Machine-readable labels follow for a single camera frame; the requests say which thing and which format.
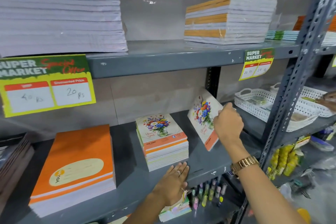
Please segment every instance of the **orange notebook cover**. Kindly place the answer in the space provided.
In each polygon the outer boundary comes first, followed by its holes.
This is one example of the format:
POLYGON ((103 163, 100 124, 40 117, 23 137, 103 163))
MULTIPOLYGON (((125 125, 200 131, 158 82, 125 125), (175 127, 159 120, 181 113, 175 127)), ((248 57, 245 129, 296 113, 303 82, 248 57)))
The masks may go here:
POLYGON ((74 191, 111 178, 111 147, 109 125, 57 133, 31 198, 53 193, 56 197, 60 191, 74 191))

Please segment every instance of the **white plastic basket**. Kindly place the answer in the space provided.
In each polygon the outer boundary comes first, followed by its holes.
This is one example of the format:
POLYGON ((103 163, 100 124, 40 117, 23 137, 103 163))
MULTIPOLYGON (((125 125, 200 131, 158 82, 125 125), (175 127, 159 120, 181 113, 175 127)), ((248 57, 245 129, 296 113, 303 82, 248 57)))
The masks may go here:
MULTIPOLYGON (((252 89, 246 88, 235 94, 234 104, 238 106, 239 108, 243 109, 244 111, 252 114, 253 116, 263 120, 264 122, 267 122, 268 117, 270 116, 270 111, 247 102, 247 100, 254 98, 254 97, 266 98, 268 100, 267 104, 270 104, 270 103, 273 104, 275 100, 275 94, 267 90, 262 90, 262 89, 252 90, 252 89)), ((288 128, 286 130, 287 132, 293 132, 295 130, 308 126, 309 124, 312 124, 317 119, 317 117, 320 114, 320 111, 318 111, 314 107, 313 102, 309 102, 309 101, 307 102, 308 103, 298 100, 294 108, 294 111, 304 116, 308 116, 308 118, 302 121, 292 121, 292 120, 289 121, 288 128)))
MULTIPOLYGON (((276 94, 279 90, 279 88, 278 88, 279 85, 280 85, 280 82, 271 86, 271 92, 276 94)), ((327 93, 326 91, 317 90, 317 89, 313 89, 313 88, 309 88, 309 87, 304 86, 302 91, 301 91, 301 94, 300 94, 300 100, 303 101, 303 102, 306 102, 306 103, 308 103, 308 102, 313 103, 314 108, 316 108, 317 110, 320 111, 319 116, 327 118, 327 117, 335 115, 336 112, 331 111, 328 107, 325 107, 324 105, 320 105, 318 103, 314 103, 314 102, 311 102, 309 100, 302 99, 303 97, 309 97, 309 98, 312 98, 312 99, 319 99, 319 98, 322 98, 323 95, 326 94, 326 93, 327 93)))

